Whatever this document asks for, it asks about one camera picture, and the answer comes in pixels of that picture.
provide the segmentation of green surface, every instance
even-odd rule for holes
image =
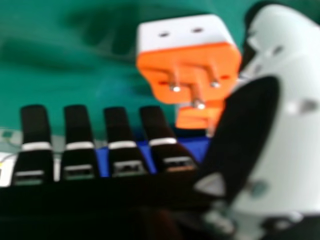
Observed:
[[[85,104],[96,137],[102,109],[160,104],[135,68],[139,23],[203,13],[219,15],[240,46],[243,17],[256,0],[0,0],[0,126],[19,129],[19,109],[47,107],[53,132],[64,133],[63,107]],[[283,0],[320,20],[319,0]],[[161,105],[171,123],[174,108]]]

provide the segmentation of white plastic casing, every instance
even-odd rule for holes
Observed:
[[[137,30],[138,55],[220,42],[235,45],[224,22],[213,14],[145,22]]]
[[[263,181],[259,197],[242,190],[233,209],[254,215],[320,213],[320,28],[280,5],[262,9],[250,28],[255,57],[241,74],[275,76],[280,97],[272,130],[248,181]]]

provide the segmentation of green background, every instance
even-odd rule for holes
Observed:
[[[161,104],[135,68],[141,22],[219,15],[238,46],[244,15],[256,0],[0,0],[0,126],[19,129],[19,109],[47,107],[53,133],[64,134],[63,107],[85,104],[96,137],[102,109],[125,106],[136,132],[138,109]],[[320,20],[319,0],[282,0]],[[174,107],[161,105],[174,122]]]

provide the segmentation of blue object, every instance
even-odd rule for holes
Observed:
[[[207,137],[190,137],[190,138],[179,138],[179,142],[194,155],[195,159],[199,163],[201,163],[203,158],[205,157],[207,147],[210,141]],[[137,144],[146,159],[146,162],[151,174],[156,174],[157,170],[151,157],[151,152],[150,152],[148,142],[139,141]],[[108,148],[103,147],[103,148],[97,149],[96,155],[98,158],[98,167],[100,169],[101,176],[109,177],[108,159],[107,159]]]

